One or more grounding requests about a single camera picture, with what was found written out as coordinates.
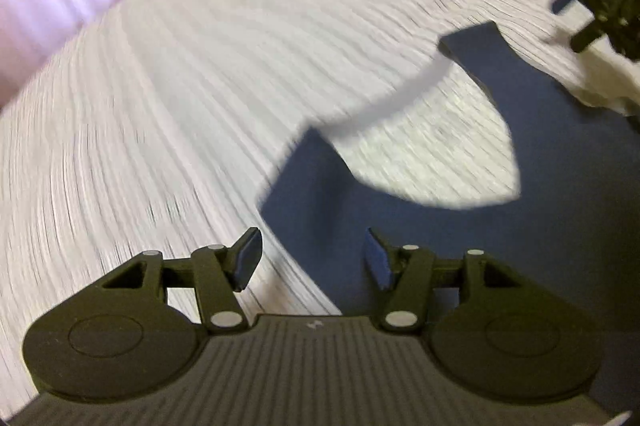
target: garment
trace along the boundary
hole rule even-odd
[[[521,60],[493,23],[445,36],[440,46],[490,93],[508,125],[520,197],[465,210],[407,201],[357,181],[322,133],[309,129],[264,201],[265,222],[345,314],[370,313],[379,296],[362,257],[367,228],[444,258],[486,250],[604,328],[606,359],[594,392],[625,392],[634,405],[640,133],[626,117],[583,106]]]

